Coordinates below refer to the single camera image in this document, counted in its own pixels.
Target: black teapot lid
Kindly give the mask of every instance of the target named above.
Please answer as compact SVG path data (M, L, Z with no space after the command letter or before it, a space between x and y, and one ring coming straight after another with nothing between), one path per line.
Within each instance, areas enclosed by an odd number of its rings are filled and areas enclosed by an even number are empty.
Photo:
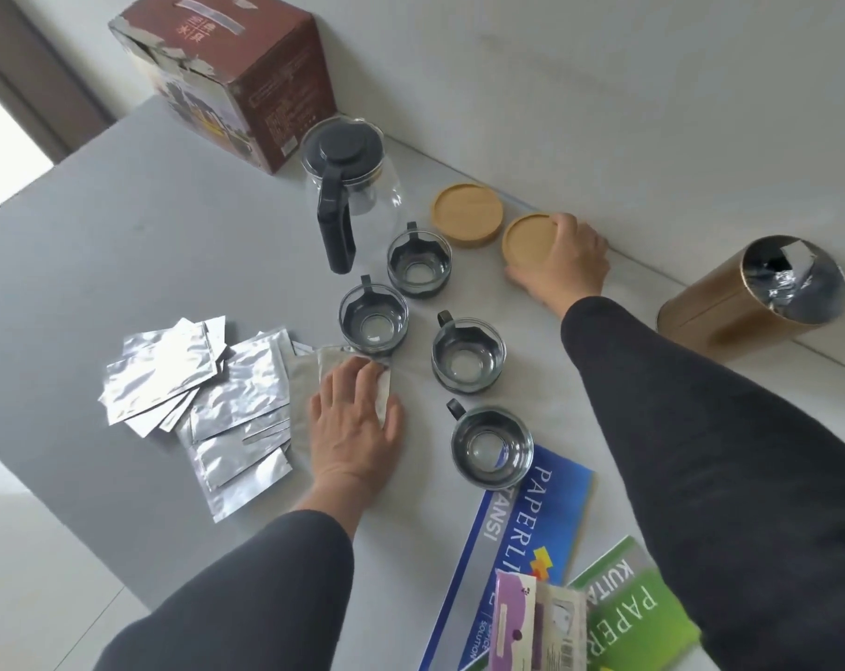
M302 142L302 162L308 172L322 178L327 167L337 167L346 184L372 174L384 157L382 134L376 127L341 116L317 124Z

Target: person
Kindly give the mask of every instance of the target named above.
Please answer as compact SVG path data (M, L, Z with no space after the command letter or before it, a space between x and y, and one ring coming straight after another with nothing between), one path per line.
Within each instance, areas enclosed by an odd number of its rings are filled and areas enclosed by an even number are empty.
M546 263L508 275L561 320L646 545L703 647L722 669L845 669L845 444L603 298L606 240L554 219ZM309 406L309 494L122 631L96 669L331 665L351 539L401 447L394 396L379 427L379 372L354 358L326 376Z

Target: black sleeve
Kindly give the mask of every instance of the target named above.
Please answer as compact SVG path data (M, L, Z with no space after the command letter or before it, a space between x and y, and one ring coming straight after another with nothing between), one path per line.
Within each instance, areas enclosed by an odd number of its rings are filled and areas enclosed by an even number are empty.
M707 653L735 671L845 669L845 444L608 299L575 303L562 340Z
M96 671L328 669L353 572L341 525L293 511L119 633Z

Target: blue receipt book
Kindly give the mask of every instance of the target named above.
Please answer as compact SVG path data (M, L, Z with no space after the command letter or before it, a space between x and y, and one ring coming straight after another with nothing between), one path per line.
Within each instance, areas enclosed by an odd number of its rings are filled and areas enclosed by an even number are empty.
M563 585L593 471L536 445L514 489L485 492L419 671L453 671L490 647L495 571Z

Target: human hand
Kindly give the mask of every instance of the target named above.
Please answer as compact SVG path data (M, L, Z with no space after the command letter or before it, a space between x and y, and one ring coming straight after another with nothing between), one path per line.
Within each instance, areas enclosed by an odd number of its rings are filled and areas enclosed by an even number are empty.
M348 487L365 508L391 478L404 436L404 408L388 397L385 424L376 416L384 368L354 356L329 372L310 398L310 465L315 486Z
M570 213L550 218L557 230L547 260L537 266L508 266L506 274L561 320L576 301L602 293L609 269L608 243Z

